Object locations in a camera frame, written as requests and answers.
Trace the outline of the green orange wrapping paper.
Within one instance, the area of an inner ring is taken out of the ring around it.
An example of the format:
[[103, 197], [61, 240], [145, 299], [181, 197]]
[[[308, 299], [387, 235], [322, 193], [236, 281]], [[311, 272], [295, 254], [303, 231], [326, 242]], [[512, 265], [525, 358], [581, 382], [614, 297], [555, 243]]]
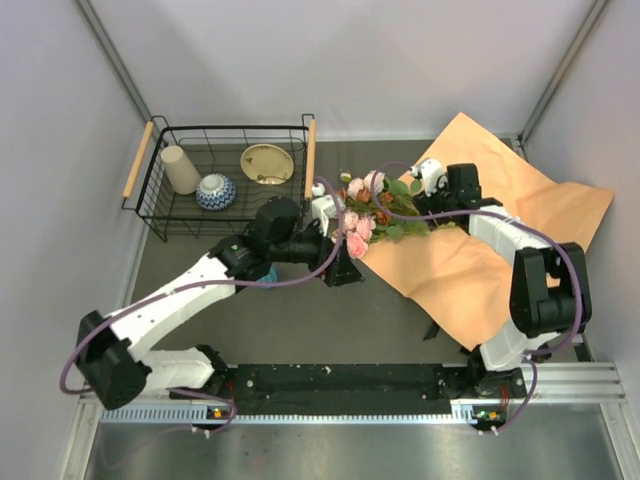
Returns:
[[[559, 243], [588, 248], [614, 198], [608, 189], [554, 182], [464, 113], [423, 156], [444, 166], [475, 164], [484, 196]], [[493, 337], [509, 317], [511, 266], [459, 228], [377, 242], [363, 262], [468, 350]]]

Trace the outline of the beige paper cup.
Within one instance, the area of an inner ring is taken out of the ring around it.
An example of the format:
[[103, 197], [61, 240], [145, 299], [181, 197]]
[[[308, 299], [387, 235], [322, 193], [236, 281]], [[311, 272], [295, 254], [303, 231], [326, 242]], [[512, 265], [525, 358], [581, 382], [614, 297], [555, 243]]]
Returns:
[[160, 154], [168, 180], [175, 193], [193, 194], [201, 181], [201, 176], [185, 150], [179, 145], [170, 145]]

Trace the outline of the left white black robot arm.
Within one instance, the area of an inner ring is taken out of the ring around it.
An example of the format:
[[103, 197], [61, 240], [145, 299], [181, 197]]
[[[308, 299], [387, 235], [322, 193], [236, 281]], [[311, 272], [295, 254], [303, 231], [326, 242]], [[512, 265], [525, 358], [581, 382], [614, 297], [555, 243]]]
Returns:
[[268, 287], [265, 278], [275, 263], [304, 264], [311, 277], [328, 286], [360, 281], [345, 241], [329, 228], [331, 221], [345, 220], [342, 200], [316, 198], [312, 216], [306, 228], [298, 229], [298, 205], [273, 197], [241, 234], [220, 240], [156, 292], [107, 316], [98, 311], [85, 315], [74, 364], [103, 407], [115, 410], [142, 393], [165, 389], [220, 394], [227, 366], [217, 351], [205, 345], [182, 351], [155, 346], [205, 308], [248, 287]]

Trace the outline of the small blue ribbed vase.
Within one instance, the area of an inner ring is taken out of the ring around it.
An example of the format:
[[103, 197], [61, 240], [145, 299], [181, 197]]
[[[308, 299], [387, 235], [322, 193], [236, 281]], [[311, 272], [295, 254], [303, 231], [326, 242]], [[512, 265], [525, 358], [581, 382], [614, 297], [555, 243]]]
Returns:
[[277, 283], [279, 280], [278, 273], [276, 268], [271, 265], [269, 271], [257, 280], [259, 283], [259, 287], [262, 289], [271, 289], [274, 283]]

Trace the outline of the pink flower bunch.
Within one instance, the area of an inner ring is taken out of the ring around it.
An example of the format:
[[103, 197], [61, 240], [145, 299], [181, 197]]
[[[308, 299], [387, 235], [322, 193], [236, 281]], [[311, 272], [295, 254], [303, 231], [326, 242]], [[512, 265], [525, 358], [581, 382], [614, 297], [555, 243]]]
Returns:
[[419, 180], [407, 183], [387, 179], [384, 173], [370, 171], [364, 178], [341, 176], [344, 187], [339, 192], [345, 203], [343, 236], [352, 259], [361, 259], [369, 247], [382, 240], [397, 242], [407, 236], [423, 236], [431, 231], [453, 226], [451, 220], [409, 221], [398, 215], [416, 217], [413, 204], [422, 192]]

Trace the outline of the blue white patterned bowl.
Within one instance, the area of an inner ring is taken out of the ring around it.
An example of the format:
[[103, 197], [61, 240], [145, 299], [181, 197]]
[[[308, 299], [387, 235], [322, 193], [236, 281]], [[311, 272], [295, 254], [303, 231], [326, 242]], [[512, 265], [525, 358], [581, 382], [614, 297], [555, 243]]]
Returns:
[[236, 185], [231, 179], [216, 173], [203, 177], [196, 189], [197, 204], [209, 211], [221, 211], [230, 207], [236, 195]]

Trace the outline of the yellow ceramic plate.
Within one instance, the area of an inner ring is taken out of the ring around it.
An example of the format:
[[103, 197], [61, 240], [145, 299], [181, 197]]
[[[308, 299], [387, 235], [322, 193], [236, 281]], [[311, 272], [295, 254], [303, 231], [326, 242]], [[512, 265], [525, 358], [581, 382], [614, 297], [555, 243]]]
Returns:
[[293, 175], [292, 157], [272, 144], [256, 144], [241, 155], [240, 167], [247, 178], [262, 185], [280, 185]]

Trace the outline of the black gold-lettered ribbon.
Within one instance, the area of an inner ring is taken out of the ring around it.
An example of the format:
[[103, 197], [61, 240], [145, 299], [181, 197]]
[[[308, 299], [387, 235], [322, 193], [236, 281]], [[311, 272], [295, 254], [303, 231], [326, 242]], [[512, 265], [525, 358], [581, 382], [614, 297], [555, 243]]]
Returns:
[[440, 326], [435, 321], [432, 321], [423, 336], [423, 341], [428, 341], [436, 338], [439, 332]]

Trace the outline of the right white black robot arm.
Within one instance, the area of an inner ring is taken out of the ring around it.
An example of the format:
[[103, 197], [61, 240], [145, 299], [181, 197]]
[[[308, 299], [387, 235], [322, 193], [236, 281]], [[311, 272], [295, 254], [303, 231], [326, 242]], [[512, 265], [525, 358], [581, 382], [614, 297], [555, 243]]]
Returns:
[[502, 257], [512, 269], [509, 318], [489, 340], [469, 354], [460, 391], [495, 394], [516, 381], [522, 361], [545, 361], [551, 341], [572, 338], [592, 315], [582, 247], [559, 244], [526, 226], [505, 206], [482, 193], [472, 163], [443, 167], [435, 159], [409, 170], [422, 189], [413, 195], [417, 211], [430, 225], [451, 221]]

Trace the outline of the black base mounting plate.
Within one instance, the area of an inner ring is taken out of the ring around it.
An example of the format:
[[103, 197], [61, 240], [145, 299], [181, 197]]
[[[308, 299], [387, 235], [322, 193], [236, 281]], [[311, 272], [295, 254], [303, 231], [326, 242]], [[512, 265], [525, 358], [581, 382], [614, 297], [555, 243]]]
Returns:
[[240, 401], [278, 393], [416, 391], [455, 398], [473, 390], [467, 368], [443, 364], [240, 364], [216, 372], [202, 391]]

